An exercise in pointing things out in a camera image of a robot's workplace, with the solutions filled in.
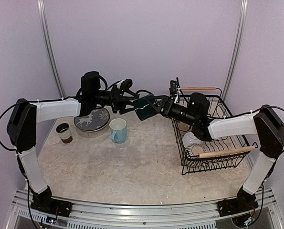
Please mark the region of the dark green mug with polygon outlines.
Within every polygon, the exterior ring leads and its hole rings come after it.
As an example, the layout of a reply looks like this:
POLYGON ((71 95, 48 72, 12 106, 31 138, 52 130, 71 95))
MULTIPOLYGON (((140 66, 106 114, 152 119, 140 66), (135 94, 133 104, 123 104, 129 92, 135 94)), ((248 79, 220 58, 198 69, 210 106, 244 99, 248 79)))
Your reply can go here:
POLYGON ((144 121, 158 114, 157 111, 146 100, 147 98, 153 96, 153 94, 148 94, 133 102, 134 110, 140 121, 144 121))

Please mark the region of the light blue mug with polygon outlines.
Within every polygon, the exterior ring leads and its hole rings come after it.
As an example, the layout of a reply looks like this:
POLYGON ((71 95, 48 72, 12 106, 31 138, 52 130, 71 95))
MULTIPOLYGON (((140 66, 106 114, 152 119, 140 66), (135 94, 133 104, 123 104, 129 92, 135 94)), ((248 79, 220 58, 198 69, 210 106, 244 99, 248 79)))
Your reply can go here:
POLYGON ((113 119, 110 124, 111 141, 122 144, 127 139, 127 122, 122 118, 113 119))

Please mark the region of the grey deer pattern plate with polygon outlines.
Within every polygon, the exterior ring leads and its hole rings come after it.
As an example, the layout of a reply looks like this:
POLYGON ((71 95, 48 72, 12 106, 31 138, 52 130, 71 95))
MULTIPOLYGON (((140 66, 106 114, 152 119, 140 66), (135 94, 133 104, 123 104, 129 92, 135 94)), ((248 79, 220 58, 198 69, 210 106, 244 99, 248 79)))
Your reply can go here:
POLYGON ((74 125, 84 132, 96 132, 107 126, 110 113, 106 108, 93 110, 89 115, 75 117, 74 125))

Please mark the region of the beige ceramic bowl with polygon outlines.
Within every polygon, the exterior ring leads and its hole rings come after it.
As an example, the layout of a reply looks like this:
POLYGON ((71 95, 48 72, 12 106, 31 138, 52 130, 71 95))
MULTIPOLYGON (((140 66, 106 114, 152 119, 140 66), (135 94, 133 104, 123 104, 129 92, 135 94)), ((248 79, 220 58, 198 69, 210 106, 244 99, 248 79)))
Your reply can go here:
POLYGON ((182 132, 188 132, 191 129, 191 126, 184 123, 184 122, 179 122, 178 123, 178 129, 182 132))

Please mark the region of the white ceramic bowl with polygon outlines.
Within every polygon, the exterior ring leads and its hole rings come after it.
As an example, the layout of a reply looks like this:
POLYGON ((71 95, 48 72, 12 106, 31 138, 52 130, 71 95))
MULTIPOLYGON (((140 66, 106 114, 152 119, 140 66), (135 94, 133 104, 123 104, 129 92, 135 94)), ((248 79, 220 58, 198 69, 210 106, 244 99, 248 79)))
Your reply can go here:
POLYGON ((187 132, 182 138, 183 146, 186 148, 191 144, 201 145, 203 141, 199 140, 192 132, 187 132))

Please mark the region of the white and brown cup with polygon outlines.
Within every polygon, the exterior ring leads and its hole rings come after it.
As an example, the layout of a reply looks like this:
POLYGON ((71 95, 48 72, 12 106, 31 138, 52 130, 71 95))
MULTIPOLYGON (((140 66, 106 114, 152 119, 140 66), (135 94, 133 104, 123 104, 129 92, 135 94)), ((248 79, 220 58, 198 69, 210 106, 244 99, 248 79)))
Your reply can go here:
POLYGON ((59 124, 56 128, 56 132, 59 135, 61 141, 65 144, 68 144, 73 140, 70 126, 68 123, 59 124))

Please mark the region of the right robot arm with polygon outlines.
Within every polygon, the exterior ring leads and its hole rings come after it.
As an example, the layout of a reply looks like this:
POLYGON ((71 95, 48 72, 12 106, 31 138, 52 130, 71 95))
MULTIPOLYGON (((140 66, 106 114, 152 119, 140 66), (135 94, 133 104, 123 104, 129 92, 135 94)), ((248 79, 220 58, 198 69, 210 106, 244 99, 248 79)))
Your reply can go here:
POLYGON ((189 124, 194 136, 201 141, 235 135, 258 136, 261 146, 259 156, 233 201, 236 211, 245 211, 255 200, 259 186, 270 175, 277 159, 284 152, 284 123, 275 112, 277 106, 263 105, 242 115, 210 118, 210 102, 201 93, 192 93, 186 106, 179 105, 166 95, 149 96, 146 102, 157 114, 189 124))

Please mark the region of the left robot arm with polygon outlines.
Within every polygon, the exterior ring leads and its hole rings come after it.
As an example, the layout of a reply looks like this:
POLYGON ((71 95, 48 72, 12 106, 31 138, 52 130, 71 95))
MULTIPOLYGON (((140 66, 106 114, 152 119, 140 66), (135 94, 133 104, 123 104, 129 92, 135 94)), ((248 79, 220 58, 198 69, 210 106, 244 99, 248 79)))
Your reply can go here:
POLYGON ((37 124, 64 117, 86 116, 98 106, 110 106, 114 113, 128 112, 126 105, 132 105, 139 95, 130 90, 131 79, 121 80, 101 89, 106 80, 97 71, 85 73, 81 77, 81 87, 76 96, 64 99, 42 100, 39 102, 19 99, 14 105, 6 131, 16 153, 19 169, 33 194, 31 208, 55 213, 58 204, 52 198, 40 170, 36 153, 37 124))

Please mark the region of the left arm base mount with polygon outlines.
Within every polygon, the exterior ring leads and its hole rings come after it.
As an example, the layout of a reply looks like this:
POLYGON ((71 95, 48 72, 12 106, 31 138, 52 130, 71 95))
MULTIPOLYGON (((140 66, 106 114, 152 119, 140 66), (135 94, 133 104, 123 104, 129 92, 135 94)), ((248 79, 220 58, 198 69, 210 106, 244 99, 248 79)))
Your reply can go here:
POLYGON ((55 216, 68 218, 70 216, 73 204, 69 201, 51 199, 47 205, 40 204, 37 201, 31 203, 31 208, 40 212, 55 216))

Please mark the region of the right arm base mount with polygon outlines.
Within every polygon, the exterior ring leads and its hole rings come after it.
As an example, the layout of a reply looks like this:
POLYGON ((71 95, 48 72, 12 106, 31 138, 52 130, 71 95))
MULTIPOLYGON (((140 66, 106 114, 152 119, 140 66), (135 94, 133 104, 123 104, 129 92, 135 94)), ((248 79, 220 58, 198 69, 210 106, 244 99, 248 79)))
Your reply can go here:
POLYGON ((256 200, 246 202, 243 199, 231 198, 224 199, 217 203, 220 217, 239 214, 259 207, 256 200))

